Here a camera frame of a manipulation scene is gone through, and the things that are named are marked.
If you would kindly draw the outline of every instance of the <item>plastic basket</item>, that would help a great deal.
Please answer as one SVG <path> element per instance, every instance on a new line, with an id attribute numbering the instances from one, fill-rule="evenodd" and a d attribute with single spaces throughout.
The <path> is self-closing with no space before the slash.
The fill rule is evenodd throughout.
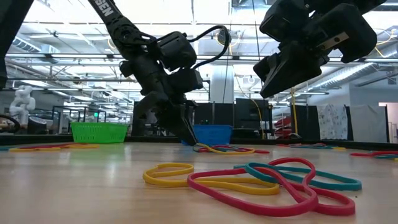
<path id="1" fill-rule="evenodd" d="M 199 143 L 208 146 L 229 144 L 232 135 L 232 126 L 197 124 L 193 126 L 193 132 L 195 132 Z"/>
<path id="2" fill-rule="evenodd" d="M 73 140 L 78 143 L 120 143 L 127 125 L 111 123 L 71 123 Z"/>

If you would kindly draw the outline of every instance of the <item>curtain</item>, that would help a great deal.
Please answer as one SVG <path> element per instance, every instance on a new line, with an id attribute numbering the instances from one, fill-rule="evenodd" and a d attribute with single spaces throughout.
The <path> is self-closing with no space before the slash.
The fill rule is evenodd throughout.
<path id="1" fill-rule="evenodd" d="M 345 139 L 348 137 L 348 117 L 345 106 L 317 106 L 321 139 Z"/>

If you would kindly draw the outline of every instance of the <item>table surface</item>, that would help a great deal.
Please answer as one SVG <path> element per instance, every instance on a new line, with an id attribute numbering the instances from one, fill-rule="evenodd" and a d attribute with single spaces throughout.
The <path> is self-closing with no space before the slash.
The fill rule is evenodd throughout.
<path id="1" fill-rule="evenodd" d="M 253 147 L 271 153 L 200 154 L 188 146 L 157 143 L 102 145 L 99 149 L 65 152 L 0 152 L 1 223 L 398 222 L 398 162 L 350 157 L 349 152 L 354 150 Z M 142 180 L 144 170 L 165 162 L 193 164 L 198 172 L 231 169 L 252 161 L 266 163 L 281 157 L 302 157 L 318 170 L 360 180 L 362 191 L 342 192 L 356 202 L 356 215 L 332 217 L 309 212 L 288 218 L 264 217 L 230 207 L 188 187 L 162 189 Z M 284 189 L 272 196 L 224 192 L 263 205 L 295 203 Z M 320 201 L 335 204 L 327 198 L 320 197 Z"/>

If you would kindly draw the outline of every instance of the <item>yellow rubber band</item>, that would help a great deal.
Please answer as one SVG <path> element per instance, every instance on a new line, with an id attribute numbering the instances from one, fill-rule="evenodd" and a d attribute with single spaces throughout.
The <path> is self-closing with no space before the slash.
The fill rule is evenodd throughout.
<path id="1" fill-rule="evenodd" d="M 19 149 L 19 148 L 14 148 L 14 149 L 10 149 L 9 152 L 36 152 L 36 151 L 41 151 L 41 152 L 52 152 L 52 151 L 59 151 L 59 150 L 61 150 L 60 147 L 34 148 L 34 149 Z"/>
<path id="2" fill-rule="evenodd" d="M 157 170 L 166 167 L 182 167 L 185 169 L 157 172 Z M 171 177 L 175 175 L 190 174 L 193 172 L 193 166 L 190 164 L 180 163 L 166 163 L 159 164 L 152 169 L 144 172 L 142 178 L 148 184 L 153 184 L 159 187 L 188 187 L 187 180 L 162 180 L 156 177 Z M 279 193 L 279 185 L 269 182 L 261 181 L 257 178 L 249 177 L 204 177 L 197 180 L 199 183 L 208 187 L 217 187 L 222 189 L 234 190 L 251 195 L 275 195 Z M 248 187 L 240 184 L 258 184 L 269 188 Z"/>
<path id="3" fill-rule="evenodd" d="M 98 144 L 71 144 L 65 146 L 65 149 L 95 149 L 98 148 L 100 145 Z"/>
<path id="4" fill-rule="evenodd" d="M 212 147 L 202 144 L 202 143 L 197 143 L 197 146 L 205 147 L 211 152 L 215 152 L 218 154 L 224 154 L 224 155 L 247 155 L 247 154 L 253 154 L 255 151 L 255 149 L 251 149 L 250 151 L 246 151 L 246 152 L 223 152 L 223 151 L 213 149 Z"/>

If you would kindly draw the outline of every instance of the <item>blue basket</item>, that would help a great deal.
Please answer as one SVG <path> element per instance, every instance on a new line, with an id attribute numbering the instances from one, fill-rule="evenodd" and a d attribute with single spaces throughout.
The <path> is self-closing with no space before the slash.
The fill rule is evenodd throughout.
<path id="1" fill-rule="evenodd" d="M 232 135 L 232 126 L 229 125 L 211 125 L 211 124 L 196 124 L 193 126 L 193 132 L 199 143 L 208 146 L 218 144 L 229 144 Z"/>

